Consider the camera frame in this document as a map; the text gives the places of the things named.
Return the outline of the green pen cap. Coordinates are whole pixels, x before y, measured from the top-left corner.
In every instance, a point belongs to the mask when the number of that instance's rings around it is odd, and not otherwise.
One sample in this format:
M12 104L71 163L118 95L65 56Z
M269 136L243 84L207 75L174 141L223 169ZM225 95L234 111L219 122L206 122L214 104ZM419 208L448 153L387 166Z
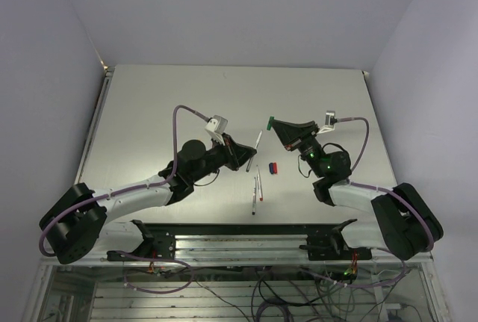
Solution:
M274 121L274 116L270 116L268 122L267 122L267 130L270 131L272 128L272 121Z

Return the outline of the red marker pen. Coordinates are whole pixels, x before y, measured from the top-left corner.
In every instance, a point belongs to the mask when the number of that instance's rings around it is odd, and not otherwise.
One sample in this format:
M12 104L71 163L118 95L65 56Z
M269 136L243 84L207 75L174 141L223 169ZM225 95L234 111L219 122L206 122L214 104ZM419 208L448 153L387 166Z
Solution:
M262 187L262 179L261 179L261 171L258 165L256 165L257 169L257 182L258 182L258 195L259 195L259 201L264 200L264 192L263 192L263 187Z

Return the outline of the black marker pen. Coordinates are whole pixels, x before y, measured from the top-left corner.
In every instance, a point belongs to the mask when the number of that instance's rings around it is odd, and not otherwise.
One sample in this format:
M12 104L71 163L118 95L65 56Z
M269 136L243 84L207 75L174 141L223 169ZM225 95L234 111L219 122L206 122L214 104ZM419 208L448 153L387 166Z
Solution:
M252 192L252 216L256 215L257 209L257 201L258 201L258 177L254 177L254 188Z

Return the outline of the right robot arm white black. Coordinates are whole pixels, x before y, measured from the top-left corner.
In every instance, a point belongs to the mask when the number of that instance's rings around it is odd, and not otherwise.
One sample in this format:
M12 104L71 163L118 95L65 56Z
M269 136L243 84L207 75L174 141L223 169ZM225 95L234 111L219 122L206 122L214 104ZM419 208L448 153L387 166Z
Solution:
M349 219L335 226L329 235L329 250L343 259L355 249L366 248L388 252L401 260L432 250L444 230L413 185L401 183L382 188L353 182L350 177L357 163L342 146L327 153L317 140L319 134L331 131L349 118L329 115L323 127L316 122L288 123L270 119L283 147L298 151L298 158L308 164L317 181L313 184L317 200L332 207L351 208L374 217L374 221Z

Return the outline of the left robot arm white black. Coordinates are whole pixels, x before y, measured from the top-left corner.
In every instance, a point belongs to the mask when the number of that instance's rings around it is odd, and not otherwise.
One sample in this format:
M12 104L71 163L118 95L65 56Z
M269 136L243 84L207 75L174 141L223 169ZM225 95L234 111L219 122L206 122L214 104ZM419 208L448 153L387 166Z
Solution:
M238 171L257 153L229 134L222 139L210 148L200 140L187 141L166 168L140 182L109 190L94 190L85 183L71 186L40 219L40 252L61 264L78 261L94 248L110 223L137 211L180 202L193 193L199 180L222 167Z

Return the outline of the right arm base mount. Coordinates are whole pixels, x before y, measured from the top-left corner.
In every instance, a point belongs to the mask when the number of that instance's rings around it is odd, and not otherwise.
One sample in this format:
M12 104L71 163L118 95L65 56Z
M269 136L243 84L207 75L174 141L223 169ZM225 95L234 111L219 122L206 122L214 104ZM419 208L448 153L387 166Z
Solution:
M349 247L341 235L345 227L356 221L357 219L346 220L333 226L328 232L308 235L305 244L301 244L299 248L307 252L309 261L371 260L371 248Z

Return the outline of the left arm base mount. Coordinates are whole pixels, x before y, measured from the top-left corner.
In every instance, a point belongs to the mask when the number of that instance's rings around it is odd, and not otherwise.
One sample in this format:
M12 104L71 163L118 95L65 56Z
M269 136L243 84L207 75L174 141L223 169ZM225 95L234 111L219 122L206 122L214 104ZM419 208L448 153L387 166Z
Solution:
M108 231L113 244L106 252L108 261L172 261L175 258L175 236L156 224L131 220L114 223L119 231Z

